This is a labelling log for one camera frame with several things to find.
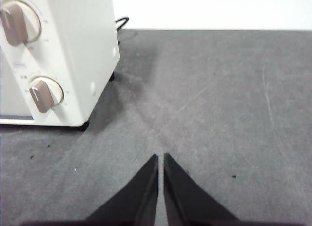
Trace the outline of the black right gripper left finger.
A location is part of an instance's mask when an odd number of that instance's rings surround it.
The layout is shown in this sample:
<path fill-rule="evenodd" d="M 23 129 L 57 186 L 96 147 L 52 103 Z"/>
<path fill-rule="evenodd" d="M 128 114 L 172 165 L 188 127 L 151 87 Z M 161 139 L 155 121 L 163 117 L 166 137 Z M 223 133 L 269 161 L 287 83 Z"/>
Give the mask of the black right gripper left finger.
<path fill-rule="evenodd" d="M 95 226 L 153 226 L 158 199 L 158 155 L 152 155 L 118 193 L 86 218 Z"/>

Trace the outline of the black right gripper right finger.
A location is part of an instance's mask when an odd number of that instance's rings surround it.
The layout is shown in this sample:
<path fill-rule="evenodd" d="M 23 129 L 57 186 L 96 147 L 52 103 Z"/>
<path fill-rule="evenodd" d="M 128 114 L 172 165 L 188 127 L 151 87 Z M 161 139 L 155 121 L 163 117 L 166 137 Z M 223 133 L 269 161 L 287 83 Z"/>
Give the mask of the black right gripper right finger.
<path fill-rule="evenodd" d="M 164 199 L 170 226 L 229 226 L 238 218 L 205 192 L 169 154 L 164 154 Z"/>

